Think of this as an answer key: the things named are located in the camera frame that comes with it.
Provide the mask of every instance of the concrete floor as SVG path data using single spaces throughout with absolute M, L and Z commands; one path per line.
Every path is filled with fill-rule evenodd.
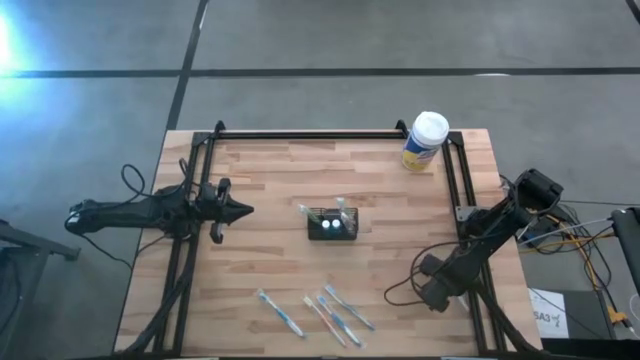
M 197 6 L 1 0 L 0 74 L 178 70 Z M 604 66 L 640 66 L 640 25 L 624 0 L 211 0 L 194 61 L 195 69 Z M 49 262 L 19 340 L 21 359 L 110 352 L 129 271 L 62 223 L 86 197 L 129 196 L 123 163 L 153 179 L 177 83 L 0 78 L 0 218 L 82 247 L 77 263 Z M 638 203 L 638 93 L 640 76 L 628 75 L 199 78 L 188 83 L 177 128 L 212 128 L 219 119 L 235 129 L 388 128 L 429 109 L 455 128 L 488 128 L 507 176 L 537 167 L 565 186 L 567 199 Z M 613 209 L 576 208 L 584 220 Z M 131 261 L 139 233 L 93 238 Z M 620 247 L 602 247 L 613 296 L 628 312 L 635 290 Z M 522 259 L 532 287 L 589 289 L 577 254 Z

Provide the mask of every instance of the white sign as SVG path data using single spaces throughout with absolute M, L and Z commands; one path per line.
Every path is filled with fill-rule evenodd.
M 538 324 L 540 337 L 569 338 L 564 296 L 550 291 L 529 289 L 529 298 L 533 305 L 533 316 Z

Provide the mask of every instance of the white lid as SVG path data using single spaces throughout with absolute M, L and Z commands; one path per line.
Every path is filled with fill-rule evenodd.
M 413 123 L 411 135 L 423 145 L 440 145 L 449 134 L 449 122 L 444 116 L 423 111 Z

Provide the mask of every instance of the black floor line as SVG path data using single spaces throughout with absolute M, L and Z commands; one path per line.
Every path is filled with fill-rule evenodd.
M 173 78 L 181 70 L 35 70 L 0 74 L 0 79 Z
M 640 67 L 589 68 L 346 68 L 346 69 L 203 69 L 193 78 L 367 77 L 367 76 L 563 76 L 640 75 Z
M 178 126 L 180 110 L 182 109 L 184 95 L 187 91 L 191 67 L 193 66 L 193 59 L 196 56 L 198 40 L 200 39 L 200 32 L 202 24 L 204 23 L 204 16 L 207 11 L 208 4 L 209 0 L 200 0 L 200 3 L 198 4 L 196 18 L 193 21 L 193 28 L 191 29 L 191 37 L 189 38 L 189 45 L 187 45 L 187 52 L 184 55 L 184 61 L 182 63 L 182 72 L 180 74 L 180 79 L 178 80 L 178 85 L 176 86 L 176 92 L 173 96 L 171 110 L 169 110 L 169 118 L 167 119 L 166 126 L 167 130 L 175 130 Z
M 625 0 L 625 1 L 627 2 L 627 5 L 629 6 L 631 13 L 633 14 L 633 17 L 636 18 L 638 25 L 640 25 L 640 8 L 638 8 L 638 3 L 636 2 L 636 0 Z

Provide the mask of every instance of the wooden table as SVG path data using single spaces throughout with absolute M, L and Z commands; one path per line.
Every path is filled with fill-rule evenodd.
M 167 134 L 156 188 L 183 180 L 177 162 L 188 158 L 192 134 Z M 489 134 L 463 134 L 478 203 L 492 206 L 503 192 Z M 401 140 L 216 142 L 211 182 L 229 177 L 233 198 L 254 206 L 255 212 L 225 227 L 222 245 L 210 240 L 208 224 L 203 227 L 183 355 L 474 355 L 471 320 L 458 302 L 437 313 L 425 305 L 394 307 L 383 299 L 385 288 L 407 277 L 420 249 L 456 239 L 442 155 L 424 173 L 411 173 L 400 162 L 401 149 Z M 359 208 L 358 239 L 307 240 L 306 219 L 296 205 L 334 207 L 337 196 Z M 140 246 L 159 235 L 145 230 Z M 128 346 L 157 310 L 170 248 L 169 241 L 161 242 L 136 260 L 116 350 Z M 441 247 L 433 253 L 446 257 L 450 251 Z M 499 303 L 523 335 L 540 347 L 515 242 L 505 244 L 490 265 Z M 336 306 L 366 348 L 349 344 L 343 349 L 303 304 L 305 294 L 320 293 L 326 283 L 376 325 L 370 332 Z M 308 333 L 306 340 L 258 300 L 258 288 Z M 390 297 L 397 302 L 417 300 L 408 284 Z M 171 320 L 168 345 L 173 338 Z M 491 338 L 486 311 L 484 321 Z

